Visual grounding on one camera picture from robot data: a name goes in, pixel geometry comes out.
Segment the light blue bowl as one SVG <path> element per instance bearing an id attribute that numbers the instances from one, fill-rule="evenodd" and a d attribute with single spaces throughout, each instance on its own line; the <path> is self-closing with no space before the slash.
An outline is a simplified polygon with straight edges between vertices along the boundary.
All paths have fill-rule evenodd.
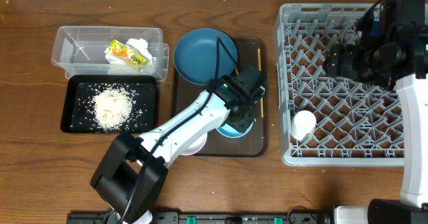
<path id="1" fill-rule="evenodd" d="M 216 130 L 218 131 L 218 133 L 227 138 L 241 138 L 242 136 L 245 136 L 251 130 L 252 127 L 253 123 L 251 123 L 250 126 L 244 132 L 239 132 L 230 125 L 224 124 L 223 126 L 216 128 Z"/>

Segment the pink white bowl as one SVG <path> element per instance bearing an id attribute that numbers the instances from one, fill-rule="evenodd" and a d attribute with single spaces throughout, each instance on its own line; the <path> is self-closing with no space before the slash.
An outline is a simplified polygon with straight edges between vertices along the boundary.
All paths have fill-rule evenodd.
<path id="1" fill-rule="evenodd" d="M 181 155 L 190 156 L 198 153 L 205 145 L 207 141 L 207 133 L 199 137 L 196 141 L 194 141 L 187 149 L 182 151 Z"/>

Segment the white paper cup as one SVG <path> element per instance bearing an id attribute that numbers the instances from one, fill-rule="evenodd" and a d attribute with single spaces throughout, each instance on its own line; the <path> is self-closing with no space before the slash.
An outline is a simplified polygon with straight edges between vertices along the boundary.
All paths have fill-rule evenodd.
<path id="1" fill-rule="evenodd" d="M 296 140 L 301 141 L 314 133 L 316 123 L 316 117 L 312 112 L 301 110 L 292 118 L 290 134 Z"/>

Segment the dark blue plate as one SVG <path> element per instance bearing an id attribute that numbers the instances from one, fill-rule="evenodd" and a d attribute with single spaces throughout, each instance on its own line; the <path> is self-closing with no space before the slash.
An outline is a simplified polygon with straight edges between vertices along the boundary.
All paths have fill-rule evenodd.
<path id="1" fill-rule="evenodd" d="M 177 72 L 187 81 L 204 85 L 218 76 L 229 75 L 238 61 L 237 47 L 224 32 L 200 28 L 186 33 L 174 50 Z"/>

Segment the rice food scraps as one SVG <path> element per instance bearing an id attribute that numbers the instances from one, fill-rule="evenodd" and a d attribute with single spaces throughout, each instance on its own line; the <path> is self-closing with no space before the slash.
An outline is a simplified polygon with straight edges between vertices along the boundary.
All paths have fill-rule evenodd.
<path id="1" fill-rule="evenodd" d="M 76 133 L 140 132 L 153 121 L 156 91 L 150 85 L 82 83 L 70 120 Z"/>

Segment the white napkin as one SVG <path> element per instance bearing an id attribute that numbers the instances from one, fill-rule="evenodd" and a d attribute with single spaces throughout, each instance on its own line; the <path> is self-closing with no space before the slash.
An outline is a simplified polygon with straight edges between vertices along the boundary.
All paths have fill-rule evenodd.
<path id="1" fill-rule="evenodd" d="M 148 50 L 148 42 L 143 39 L 135 39 L 135 38 L 130 38 L 126 43 L 123 43 L 124 45 L 127 45 L 129 47 L 133 47 L 134 49 L 136 49 L 138 52 L 140 52 L 144 57 L 146 57 L 148 59 L 148 63 L 146 65 L 125 65 L 125 66 L 130 66 L 132 69 L 138 71 L 138 72 L 143 72 L 145 71 L 145 67 L 146 66 L 153 66 L 154 65 L 154 58 L 152 56 L 152 54 L 149 52 Z"/>

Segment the yellow snack wrapper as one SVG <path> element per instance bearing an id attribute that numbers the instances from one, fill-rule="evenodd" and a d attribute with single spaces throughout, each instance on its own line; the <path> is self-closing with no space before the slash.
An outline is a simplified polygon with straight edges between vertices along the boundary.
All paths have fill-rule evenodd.
<path id="1" fill-rule="evenodd" d="M 116 39 L 110 42 L 110 45 L 104 51 L 105 57 L 110 64 L 124 65 L 146 65 L 148 59 L 144 57 L 133 47 L 120 43 Z"/>

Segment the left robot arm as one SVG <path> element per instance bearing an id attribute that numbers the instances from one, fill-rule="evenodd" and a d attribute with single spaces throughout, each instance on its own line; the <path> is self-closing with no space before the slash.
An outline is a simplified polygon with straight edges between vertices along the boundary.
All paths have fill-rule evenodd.
<path id="1" fill-rule="evenodd" d="M 208 132 L 229 125 L 244 133 L 265 94 L 265 78 L 254 66 L 236 76 L 210 80 L 197 99 L 163 125 L 137 137 L 119 134 L 90 184 L 114 210 L 119 223 L 149 223 L 174 160 Z"/>

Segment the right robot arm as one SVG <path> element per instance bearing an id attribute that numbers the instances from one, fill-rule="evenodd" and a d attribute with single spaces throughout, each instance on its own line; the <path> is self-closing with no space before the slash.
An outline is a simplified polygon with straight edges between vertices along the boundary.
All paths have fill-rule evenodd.
<path id="1" fill-rule="evenodd" d="M 427 24 L 425 0 L 378 0 L 379 33 L 371 35 L 372 9 L 357 21 L 357 45 L 336 44 L 323 63 L 330 78 L 348 78 L 395 90 L 403 118 L 404 175 L 399 200 L 338 206 L 335 223 L 427 222 Z"/>

